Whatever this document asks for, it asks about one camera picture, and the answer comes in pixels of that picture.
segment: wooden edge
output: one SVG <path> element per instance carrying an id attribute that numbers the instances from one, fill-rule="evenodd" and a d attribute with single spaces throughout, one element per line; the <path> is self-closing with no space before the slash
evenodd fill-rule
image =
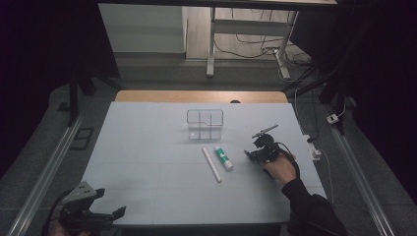
<path id="1" fill-rule="evenodd" d="M 219 102 L 288 103 L 281 91 L 214 91 L 214 90 L 121 90 L 119 102 Z"/>

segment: white stick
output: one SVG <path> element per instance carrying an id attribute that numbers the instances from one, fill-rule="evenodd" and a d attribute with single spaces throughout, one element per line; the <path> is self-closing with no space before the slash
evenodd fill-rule
<path id="1" fill-rule="evenodd" d="M 206 159 L 208 160 L 209 167 L 211 167 L 212 173 L 214 173 L 215 178 L 217 179 L 217 182 L 221 182 L 220 175 L 218 174 L 217 170 L 215 169 L 214 164 L 212 163 L 211 157 L 209 157 L 209 153 L 206 150 L 205 147 L 203 147 L 203 152 L 205 153 Z"/>

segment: black sleeve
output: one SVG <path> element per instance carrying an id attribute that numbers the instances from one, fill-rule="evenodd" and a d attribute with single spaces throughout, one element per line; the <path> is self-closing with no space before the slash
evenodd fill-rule
<path id="1" fill-rule="evenodd" d="M 295 179 L 282 188 L 291 207 L 288 232 L 291 236 L 347 235 L 331 204 L 319 195 L 310 195 L 304 183 Z"/>

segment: tabletop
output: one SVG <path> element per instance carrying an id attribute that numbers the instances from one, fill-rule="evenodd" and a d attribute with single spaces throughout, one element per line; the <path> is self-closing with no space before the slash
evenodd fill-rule
<path id="1" fill-rule="evenodd" d="M 191 140 L 190 109 L 221 109 L 220 140 Z M 311 194 L 326 196 L 290 103 L 124 102 L 110 105 L 83 180 L 105 195 L 91 210 L 126 206 L 119 226 L 253 224 L 286 222 L 289 201 L 280 183 L 244 154 L 252 135 L 277 124 L 270 134 L 297 156 Z M 232 161 L 221 165 L 220 145 Z M 222 181 L 202 152 L 207 148 Z"/>

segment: clear plastic box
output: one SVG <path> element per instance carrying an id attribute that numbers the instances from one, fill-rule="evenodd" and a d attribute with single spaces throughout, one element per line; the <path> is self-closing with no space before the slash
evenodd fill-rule
<path id="1" fill-rule="evenodd" d="M 223 111 L 220 109 L 192 109 L 187 111 L 190 140 L 220 140 Z"/>

